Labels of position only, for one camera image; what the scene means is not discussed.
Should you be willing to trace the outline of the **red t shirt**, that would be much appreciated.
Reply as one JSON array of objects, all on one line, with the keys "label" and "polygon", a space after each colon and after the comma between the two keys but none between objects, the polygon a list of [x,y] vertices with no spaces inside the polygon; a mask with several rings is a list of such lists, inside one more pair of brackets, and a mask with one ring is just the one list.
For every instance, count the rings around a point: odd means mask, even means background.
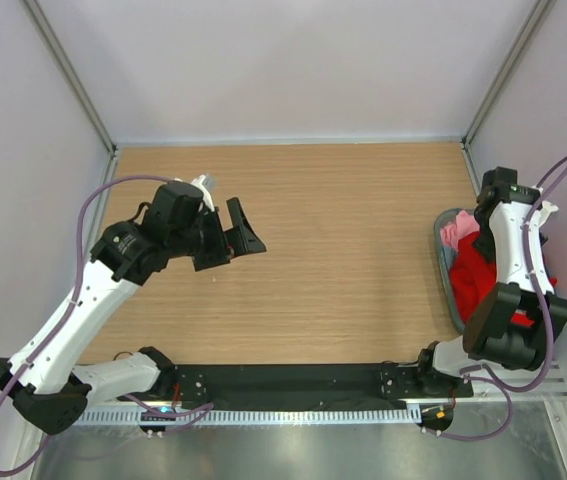
[{"label": "red t shirt", "polygon": [[458,242],[457,257],[449,271],[457,311],[463,324],[491,291],[496,282],[496,264],[487,262],[474,247],[479,232],[466,235]]}]

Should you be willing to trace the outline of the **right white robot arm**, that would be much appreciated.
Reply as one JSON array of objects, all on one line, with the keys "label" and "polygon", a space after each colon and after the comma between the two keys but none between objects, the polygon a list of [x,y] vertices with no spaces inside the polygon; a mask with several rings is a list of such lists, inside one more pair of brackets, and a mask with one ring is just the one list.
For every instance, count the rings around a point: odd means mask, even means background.
[{"label": "right white robot arm", "polygon": [[474,245],[480,259],[494,263],[495,281],[460,337],[421,351],[413,382],[422,394],[457,387],[464,374],[480,370],[510,392],[527,392],[544,381],[567,323],[567,299],[556,294],[542,253],[545,195],[539,187],[520,185],[513,169],[484,174]]}]

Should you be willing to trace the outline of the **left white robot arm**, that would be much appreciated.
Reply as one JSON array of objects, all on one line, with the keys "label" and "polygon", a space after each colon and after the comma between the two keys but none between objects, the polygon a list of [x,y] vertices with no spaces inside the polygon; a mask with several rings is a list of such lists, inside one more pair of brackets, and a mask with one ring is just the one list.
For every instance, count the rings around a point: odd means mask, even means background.
[{"label": "left white robot arm", "polygon": [[189,257],[202,271],[265,252],[236,197],[227,202],[232,226],[223,228],[210,189],[206,175],[161,179],[151,201],[108,226],[89,256],[78,258],[63,304],[21,350],[0,358],[0,390],[26,421],[57,435],[94,404],[133,393],[162,400],[173,392],[177,367],[154,347],[101,364],[78,361],[106,321],[170,260]]}]

